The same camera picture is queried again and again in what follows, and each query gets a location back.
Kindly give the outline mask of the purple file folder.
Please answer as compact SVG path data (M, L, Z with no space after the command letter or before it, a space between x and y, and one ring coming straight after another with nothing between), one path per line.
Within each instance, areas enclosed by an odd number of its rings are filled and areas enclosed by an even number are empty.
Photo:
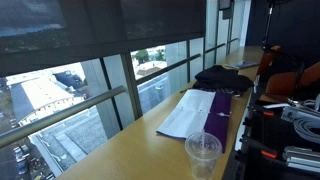
M211 113L208 115L202 130L214 135L222 144L222 152L225 152L231 112L231 96L219 92L215 93Z

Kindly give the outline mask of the white paper sheets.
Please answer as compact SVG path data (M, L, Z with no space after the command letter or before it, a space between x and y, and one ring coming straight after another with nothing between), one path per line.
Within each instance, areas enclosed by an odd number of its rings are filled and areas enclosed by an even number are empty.
M187 90L156 132L173 138L187 138L200 132L211 113L215 95L215 92Z

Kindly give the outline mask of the black folded cloth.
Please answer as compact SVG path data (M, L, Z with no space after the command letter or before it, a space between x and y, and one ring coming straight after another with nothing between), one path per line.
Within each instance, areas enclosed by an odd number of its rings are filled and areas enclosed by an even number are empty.
M214 65L199 72L195 79L194 89L232 95L240 95L254 86L247 76L239 75L237 70L225 69L221 65Z

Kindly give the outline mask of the clear plastic cup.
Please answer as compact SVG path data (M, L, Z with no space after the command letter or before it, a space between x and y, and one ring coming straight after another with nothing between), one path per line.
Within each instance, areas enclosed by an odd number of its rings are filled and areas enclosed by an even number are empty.
M193 133L185 141L185 150L190 160L192 176L196 180L210 180L217 159L222 154L220 141L206 132Z

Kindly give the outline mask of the dark booklet on counter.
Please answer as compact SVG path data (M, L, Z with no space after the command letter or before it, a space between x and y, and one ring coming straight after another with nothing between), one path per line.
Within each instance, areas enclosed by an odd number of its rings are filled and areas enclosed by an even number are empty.
M234 68L234 69L244 69L253 66L257 66L259 63L251 62L251 61L239 61L231 64L226 64L227 67Z

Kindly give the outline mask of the black breadboard table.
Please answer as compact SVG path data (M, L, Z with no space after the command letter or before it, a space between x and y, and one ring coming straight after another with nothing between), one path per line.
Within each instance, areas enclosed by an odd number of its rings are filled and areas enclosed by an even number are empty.
M320 180L320 174L288 167L282 157L286 146L296 146L320 151L320 145L301 138L294 126L280 118L282 110L275 108L273 115L249 108L252 116L245 120L247 137L272 150L263 155L261 148L241 143L237 152L236 180Z

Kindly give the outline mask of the orange chair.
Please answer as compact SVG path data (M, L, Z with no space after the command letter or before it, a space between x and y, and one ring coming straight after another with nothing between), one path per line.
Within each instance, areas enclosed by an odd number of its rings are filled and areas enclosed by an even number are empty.
M271 69L276 57L282 54L279 45L266 49L257 71L257 76L265 76ZM316 91L312 85L320 80L320 62L305 69L300 66L299 70L291 72L281 72L271 75L267 81L265 92L259 97L267 102L284 102L289 97L294 97L298 91L310 88L312 92Z

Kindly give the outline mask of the dark roller window blind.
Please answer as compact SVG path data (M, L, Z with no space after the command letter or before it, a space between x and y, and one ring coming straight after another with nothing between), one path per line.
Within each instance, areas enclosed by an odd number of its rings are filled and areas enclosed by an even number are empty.
M206 0L0 0L0 75L205 35Z

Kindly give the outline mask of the metal window handrail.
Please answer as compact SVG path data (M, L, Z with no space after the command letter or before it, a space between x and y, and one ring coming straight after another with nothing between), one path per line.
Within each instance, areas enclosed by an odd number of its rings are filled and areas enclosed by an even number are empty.
M213 48L210 48L208 50L205 50L203 55L207 54L207 53L210 53L212 51L215 51L223 46L225 46L226 44L225 43L222 43L222 44L219 44ZM170 65L168 67L165 67L161 70L158 70L154 73L151 73L147 76L144 76L143 78L140 78L138 80L136 80L136 82L138 84L141 84L141 83L144 83L146 81L149 81L157 76L160 76L170 70L173 70L181 65L184 65L184 64L187 64L191 61L193 61L194 59L196 58L199 58L202 54L198 53L198 54L195 54L191 57L188 57L184 60L181 60L173 65ZM13 129L13 130L10 130L6 133L3 133L0 135L0 148L3 148L5 146L8 146L20 139L22 139L23 137L26 137L28 135L31 135L33 133L36 133L37 131L40 131L44 128L47 128L55 123L58 123L70 116L73 116L89 107L92 107L94 105L97 105L103 101L106 101L108 99L112 99L114 98L115 96L121 94L121 93L124 93L128 91L127 88L125 88L123 85L121 86L118 86L116 88L113 88L107 92L104 92L102 94L99 94L97 96L94 96L92 98L89 98L88 100L84 101L84 102L81 102L81 103L78 103L76 105L73 105L69 108L66 108L64 110L61 110L55 114L52 114L52 115L49 115L47 117L44 117L40 120L37 120L36 122L32 122L28 125L25 125L23 127L20 127L20 128L16 128L16 129Z

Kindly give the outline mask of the aluminium extrusion bar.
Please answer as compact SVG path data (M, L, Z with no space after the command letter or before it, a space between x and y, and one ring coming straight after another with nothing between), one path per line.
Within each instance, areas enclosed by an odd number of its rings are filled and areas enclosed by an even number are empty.
M320 152L295 146L286 146L282 157L288 167L320 173Z

